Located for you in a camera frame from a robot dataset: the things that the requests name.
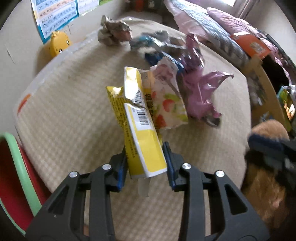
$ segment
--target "orange mark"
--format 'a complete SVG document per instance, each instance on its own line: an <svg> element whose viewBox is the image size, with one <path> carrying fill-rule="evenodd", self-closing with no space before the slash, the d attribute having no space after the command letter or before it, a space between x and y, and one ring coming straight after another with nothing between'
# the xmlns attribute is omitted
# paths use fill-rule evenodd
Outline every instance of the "orange mark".
<svg viewBox="0 0 296 241"><path fill-rule="evenodd" d="M31 94L27 94L23 100L21 101L18 109L17 109L17 114L19 114L20 110L22 109L22 107L24 106L24 104L27 102L27 100L31 97Z"/></svg>

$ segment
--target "orange box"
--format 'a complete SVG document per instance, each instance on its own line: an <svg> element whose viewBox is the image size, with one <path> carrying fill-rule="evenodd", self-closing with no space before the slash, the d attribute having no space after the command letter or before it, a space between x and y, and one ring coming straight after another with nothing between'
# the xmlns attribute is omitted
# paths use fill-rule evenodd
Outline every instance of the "orange box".
<svg viewBox="0 0 296 241"><path fill-rule="evenodd" d="M230 36L250 56L257 54L264 59L271 53L270 49L260 39L248 32L239 32Z"/></svg>

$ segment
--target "window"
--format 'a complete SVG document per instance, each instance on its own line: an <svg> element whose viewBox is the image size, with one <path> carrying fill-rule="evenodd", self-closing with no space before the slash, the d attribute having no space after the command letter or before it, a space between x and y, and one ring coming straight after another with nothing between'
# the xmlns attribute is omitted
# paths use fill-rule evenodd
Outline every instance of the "window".
<svg viewBox="0 0 296 241"><path fill-rule="evenodd" d="M236 0L222 0L222 1L230 5L231 7L233 7Z"/></svg>

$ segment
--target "yellow toy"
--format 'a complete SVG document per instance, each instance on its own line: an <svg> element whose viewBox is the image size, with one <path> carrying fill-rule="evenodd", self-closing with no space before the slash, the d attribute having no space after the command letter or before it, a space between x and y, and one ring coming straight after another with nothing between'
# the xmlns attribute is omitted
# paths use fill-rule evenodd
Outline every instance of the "yellow toy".
<svg viewBox="0 0 296 241"><path fill-rule="evenodd" d="M52 57L57 56L63 52L66 48L72 45L69 37L64 32L53 31L50 40L49 51Z"/></svg>

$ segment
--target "purple plastic bag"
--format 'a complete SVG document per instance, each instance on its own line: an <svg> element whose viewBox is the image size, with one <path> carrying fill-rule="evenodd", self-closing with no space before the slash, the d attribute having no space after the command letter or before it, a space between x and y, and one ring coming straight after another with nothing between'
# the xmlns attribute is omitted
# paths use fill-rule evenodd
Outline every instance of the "purple plastic bag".
<svg viewBox="0 0 296 241"><path fill-rule="evenodd" d="M233 74L214 71L202 75L204 69L204 59L199 50L199 45L193 34L186 37L187 53L181 57L181 63L186 72L183 74L183 85L186 90L186 110L188 115L199 120L208 115L220 118L211 101L212 93L228 77L233 78Z"/></svg>

